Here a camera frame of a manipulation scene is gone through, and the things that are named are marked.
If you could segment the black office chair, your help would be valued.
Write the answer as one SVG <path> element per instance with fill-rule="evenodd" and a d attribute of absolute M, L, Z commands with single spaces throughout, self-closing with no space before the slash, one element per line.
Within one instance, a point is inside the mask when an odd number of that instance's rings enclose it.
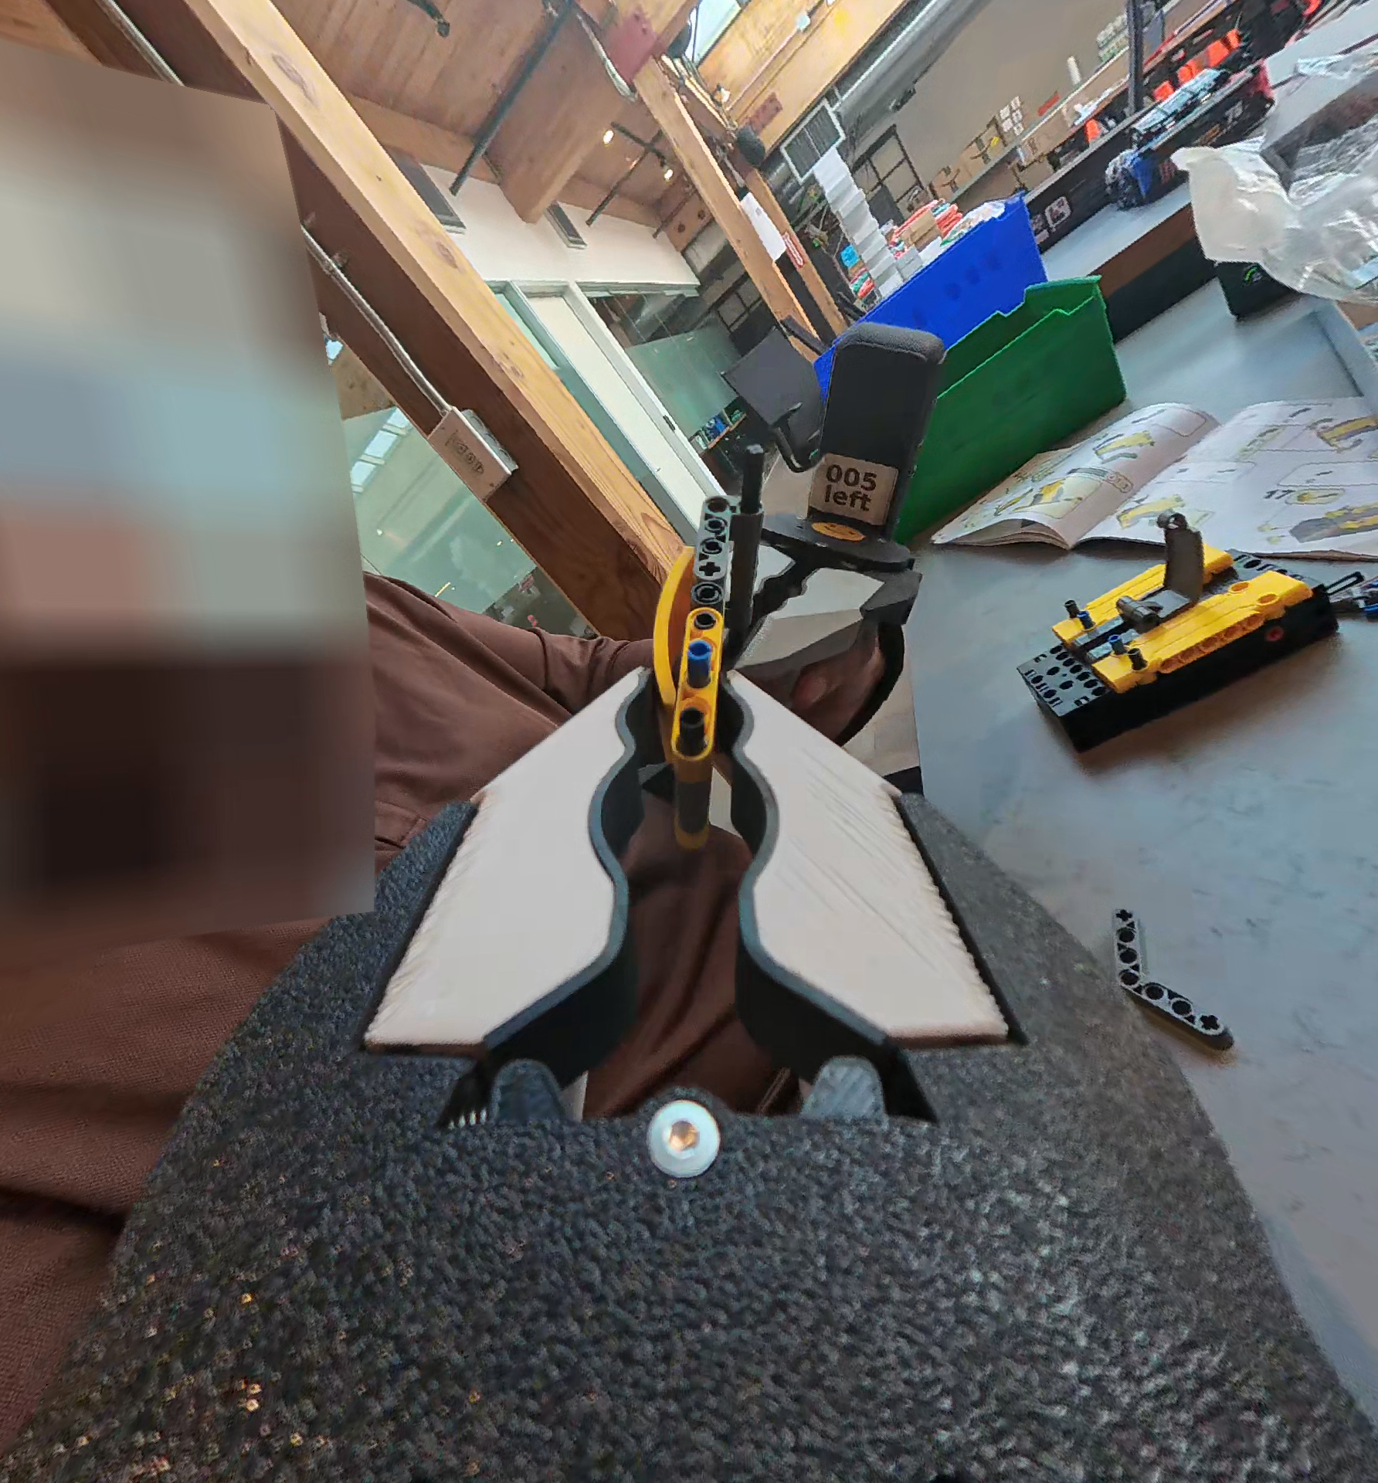
<path fill-rule="evenodd" d="M 723 371 L 723 380 L 772 437 L 790 471 L 807 471 L 816 462 L 825 418 L 807 349 L 816 353 L 821 344 L 785 320 Z"/>

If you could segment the small yellow grey brick assembly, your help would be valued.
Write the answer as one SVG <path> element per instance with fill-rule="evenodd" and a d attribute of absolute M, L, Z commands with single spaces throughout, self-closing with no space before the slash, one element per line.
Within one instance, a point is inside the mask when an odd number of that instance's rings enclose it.
<path fill-rule="evenodd" d="M 674 836 L 688 850 L 708 839 L 718 695 L 749 639 L 763 480 L 765 449 L 752 442 L 738 491 L 705 500 L 694 540 L 670 566 L 654 613 L 661 752 L 672 774 Z"/>

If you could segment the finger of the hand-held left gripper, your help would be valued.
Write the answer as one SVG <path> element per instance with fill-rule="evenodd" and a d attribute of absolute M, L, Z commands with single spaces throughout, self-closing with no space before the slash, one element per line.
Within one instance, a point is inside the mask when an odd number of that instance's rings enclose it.
<path fill-rule="evenodd" d="M 785 675 L 843 652 L 858 633 L 863 604 L 882 584 L 882 573 L 812 570 L 796 593 L 758 622 L 734 668 Z"/>

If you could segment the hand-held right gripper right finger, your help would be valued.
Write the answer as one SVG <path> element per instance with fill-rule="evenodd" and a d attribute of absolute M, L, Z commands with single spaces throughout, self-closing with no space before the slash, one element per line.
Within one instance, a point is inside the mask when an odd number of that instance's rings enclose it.
<path fill-rule="evenodd" d="M 907 1052 L 1007 1040 L 898 790 L 752 681 L 730 675 L 723 710 L 749 850 L 734 1003 L 752 1041 L 798 1078 L 840 1056 L 902 1078 Z"/>

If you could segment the building instruction booklet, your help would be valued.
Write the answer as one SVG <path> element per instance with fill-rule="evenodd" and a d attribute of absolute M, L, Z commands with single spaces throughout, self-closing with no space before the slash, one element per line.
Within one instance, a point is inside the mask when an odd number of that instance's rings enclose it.
<path fill-rule="evenodd" d="M 1378 561 L 1378 415 L 1363 398 L 1266 400 L 1226 422 L 1179 402 L 1029 458 L 934 546 L 1162 546 L 1179 513 L 1206 546 Z"/>

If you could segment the blue plastic bin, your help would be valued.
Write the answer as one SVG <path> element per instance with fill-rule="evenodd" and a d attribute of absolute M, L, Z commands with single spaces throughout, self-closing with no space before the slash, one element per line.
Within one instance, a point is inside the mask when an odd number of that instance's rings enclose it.
<path fill-rule="evenodd" d="M 922 253 L 916 274 L 862 320 L 922 329 L 953 347 L 989 316 L 1020 305 L 1027 287 L 1047 282 L 1022 194 L 980 203 L 960 225 L 949 243 Z"/>

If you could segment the metal electrical box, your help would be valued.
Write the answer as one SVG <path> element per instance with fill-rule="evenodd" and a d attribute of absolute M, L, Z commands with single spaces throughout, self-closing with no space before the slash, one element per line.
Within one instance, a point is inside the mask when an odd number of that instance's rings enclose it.
<path fill-rule="evenodd" d="M 488 500 L 517 469 L 513 457 L 486 426 L 457 406 L 439 417 L 426 442 L 481 500 Z"/>

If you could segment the stack of white storage boxes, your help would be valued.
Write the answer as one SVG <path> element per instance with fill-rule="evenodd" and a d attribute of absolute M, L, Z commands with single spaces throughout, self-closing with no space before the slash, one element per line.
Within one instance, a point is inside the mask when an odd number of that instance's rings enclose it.
<path fill-rule="evenodd" d="M 840 227 L 871 276 L 880 298 L 887 298 L 902 287 L 902 269 L 887 243 L 883 229 L 878 225 L 865 194 L 852 178 L 851 169 L 838 152 L 829 147 L 812 165 L 811 174 L 818 183 L 827 207 L 836 214 Z"/>

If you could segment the black cardboard box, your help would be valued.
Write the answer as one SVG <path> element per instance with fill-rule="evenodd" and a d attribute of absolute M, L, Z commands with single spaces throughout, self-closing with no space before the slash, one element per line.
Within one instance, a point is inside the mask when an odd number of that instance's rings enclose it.
<path fill-rule="evenodd" d="M 1228 313 L 1235 322 L 1301 296 L 1297 289 L 1281 284 L 1268 269 L 1255 262 L 1219 260 L 1213 265 L 1217 285 Z"/>

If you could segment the grey angled beam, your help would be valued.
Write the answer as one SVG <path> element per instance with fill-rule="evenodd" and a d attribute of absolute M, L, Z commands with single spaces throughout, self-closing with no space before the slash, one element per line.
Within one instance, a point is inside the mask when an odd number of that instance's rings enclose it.
<path fill-rule="evenodd" d="M 1111 912 L 1111 954 L 1113 978 L 1131 1001 L 1212 1052 L 1224 1052 L 1235 1045 L 1233 1032 L 1217 1014 L 1204 1011 L 1195 998 L 1150 976 L 1142 927 L 1139 916 L 1130 908 L 1117 907 Z"/>

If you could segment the crumpled clear plastic bag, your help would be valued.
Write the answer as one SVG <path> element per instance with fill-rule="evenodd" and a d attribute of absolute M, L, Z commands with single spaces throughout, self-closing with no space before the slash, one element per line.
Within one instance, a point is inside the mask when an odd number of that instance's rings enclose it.
<path fill-rule="evenodd" d="M 1378 304 L 1378 38 L 1295 59 L 1255 138 L 1181 147 L 1173 162 L 1208 258 Z"/>

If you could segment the person's left hand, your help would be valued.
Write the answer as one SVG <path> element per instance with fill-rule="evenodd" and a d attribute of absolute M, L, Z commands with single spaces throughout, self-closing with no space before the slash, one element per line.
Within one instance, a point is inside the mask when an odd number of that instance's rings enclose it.
<path fill-rule="evenodd" d="M 843 652 L 821 657 L 792 677 L 783 704 L 816 732 L 842 745 L 854 721 L 882 693 L 885 672 L 878 630 L 860 633 Z"/>

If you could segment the green plastic bin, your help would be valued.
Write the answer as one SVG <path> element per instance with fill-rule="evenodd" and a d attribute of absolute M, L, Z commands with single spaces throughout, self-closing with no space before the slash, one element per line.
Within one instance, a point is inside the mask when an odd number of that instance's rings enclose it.
<path fill-rule="evenodd" d="M 1026 287 L 947 349 L 896 539 L 944 522 L 1124 397 L 1100 278 Z"/>

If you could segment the yellow black brick chassis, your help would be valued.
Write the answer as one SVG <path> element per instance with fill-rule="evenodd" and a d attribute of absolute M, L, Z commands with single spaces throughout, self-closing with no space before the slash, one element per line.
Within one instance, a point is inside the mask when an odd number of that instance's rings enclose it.
<path fill-rule="evenodd" d="M 1088 604 L 1066 601 L 1046 650 L 1018 664 L 1077 752 L 1173 714 L 1326 639 L 1326 584 L 1208 546 L 1181 511 L 1157 517 L 1162 561 Z"/>

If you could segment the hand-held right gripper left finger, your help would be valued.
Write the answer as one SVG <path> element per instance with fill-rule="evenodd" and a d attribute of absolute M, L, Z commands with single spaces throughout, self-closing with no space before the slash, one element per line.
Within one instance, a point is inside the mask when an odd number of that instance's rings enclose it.
<path fill-rule="evenodd" d="M 645 668 L 513 761 L 471 814 L 364 1029 L 369 1051 L 581 1078 L 637 1007 L 623 854 L 643 816 Z"/>

